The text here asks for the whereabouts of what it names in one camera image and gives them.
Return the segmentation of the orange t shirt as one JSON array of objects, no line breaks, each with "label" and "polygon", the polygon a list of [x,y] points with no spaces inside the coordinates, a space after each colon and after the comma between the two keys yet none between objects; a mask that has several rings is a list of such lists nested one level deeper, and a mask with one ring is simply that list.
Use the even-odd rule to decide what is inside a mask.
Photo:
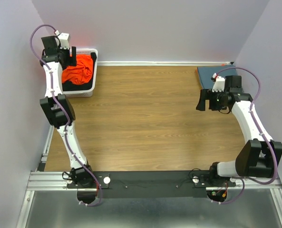
[{"label": "orange t shirt", "polygon": [[77,55],[77,65],[69,66],[62,72],[62,83],[71,82],[78,86],[88,83],[93,77],[93,66],[91,55]]}]

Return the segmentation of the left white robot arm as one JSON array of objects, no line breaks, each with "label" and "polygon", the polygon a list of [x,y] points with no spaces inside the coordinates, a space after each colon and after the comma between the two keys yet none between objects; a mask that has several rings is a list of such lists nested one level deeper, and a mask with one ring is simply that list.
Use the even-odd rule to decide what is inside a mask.
[{"label": "left white robot arm", "polygon": [[78,142],[75,131],[75,112],[62,90],[61,76],[64,69],[77,64],[76,48],[65,46],[67,41],[56,36],[43,37],[44,49],[40,64],[46,74],[46,92],[40,106],[50,125],[59,133],[68,153],[70,172],[63,172],[63,179],[84,188],[98,188],[91,166]]}]

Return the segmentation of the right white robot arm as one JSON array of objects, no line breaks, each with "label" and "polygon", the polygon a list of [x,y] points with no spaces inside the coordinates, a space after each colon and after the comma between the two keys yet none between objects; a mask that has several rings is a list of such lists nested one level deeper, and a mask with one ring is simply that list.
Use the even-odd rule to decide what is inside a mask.
[{"label": "right white robot arm", "polygon": [[246,178],[261,185],[269,185],[278,175],[278,165],[282,156],[282,143],[275,141],[263,126],[254,105],[254,99],[244,93],[241,76],[222,77],[213,74],[214,85],[202,89],[196,109],[209,109],[232,113],[243,133],[245,145],[233,161],[215,162],[207,174],[208,182],[220,185],[225,178]]}]

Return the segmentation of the folded blue t shirt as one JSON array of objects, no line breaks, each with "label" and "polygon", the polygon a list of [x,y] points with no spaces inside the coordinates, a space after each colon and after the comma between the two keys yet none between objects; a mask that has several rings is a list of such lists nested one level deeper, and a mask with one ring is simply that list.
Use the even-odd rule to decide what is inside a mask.
[{"label": "folded blue t shirt", "polygon": [[213,74],[231,67],[233,67],[233,65],[197,67],[197,73],[202,89],[212,89],[214,85],[214,82],[211,79]]}]

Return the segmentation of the black t shirt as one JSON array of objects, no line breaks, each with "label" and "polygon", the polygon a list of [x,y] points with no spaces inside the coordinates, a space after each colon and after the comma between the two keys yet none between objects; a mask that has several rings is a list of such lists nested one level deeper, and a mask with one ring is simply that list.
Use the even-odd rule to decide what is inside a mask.
[{"label": "black t shirt", "polygon": [[[94,59],[94,65],[96,63],[97,60],[97,55],[95,52],[91,52],[90,55],[92,56],[92,58]],[[63,91],[81,91],[81,90],[89,90],[92,88],[93,85],[93,79],[94,79],[94,71],[93,71],[93,77],[92,79],[83,85],[74,85],[71,82],[66,82],[66,83],[62,83],[62,87],[63,87]]]}]

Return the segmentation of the white plastic laundry basket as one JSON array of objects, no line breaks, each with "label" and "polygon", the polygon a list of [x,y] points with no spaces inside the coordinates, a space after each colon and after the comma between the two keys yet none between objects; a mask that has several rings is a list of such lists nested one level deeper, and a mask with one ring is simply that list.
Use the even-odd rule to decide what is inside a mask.
[{"label": "white plastic laundry basket", "polygon": [[96,84],[98,51],[78,48],[77,65],[62,72],[62,90],[67,97],[91,97]]}]

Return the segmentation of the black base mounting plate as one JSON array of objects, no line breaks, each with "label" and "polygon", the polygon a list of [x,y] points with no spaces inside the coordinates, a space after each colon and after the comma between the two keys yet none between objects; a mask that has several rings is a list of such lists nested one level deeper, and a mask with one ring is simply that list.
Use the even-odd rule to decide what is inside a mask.
[{"label": "black base mounting plate", "polygon": [[208,170],[190,171],[95,171],[73,175],[63,172],[68,189],[77,189],[77,199],[92,203],[98,199],[214,197],[236,184],[229,178],[213,177]]}]

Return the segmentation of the aluminium frame rail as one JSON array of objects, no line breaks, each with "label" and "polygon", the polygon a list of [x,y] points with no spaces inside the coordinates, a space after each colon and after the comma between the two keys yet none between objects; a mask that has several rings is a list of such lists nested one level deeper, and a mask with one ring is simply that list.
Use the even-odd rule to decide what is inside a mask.
[{"label": "aluminium frame rail", "polygon": [[49,129],[38,170],[30,173],[19,228],[282,228],[282,183],[261,186],[234,180],[223,205],[209,197],[103,199],[80,205],[61,172],[44,170]]}]

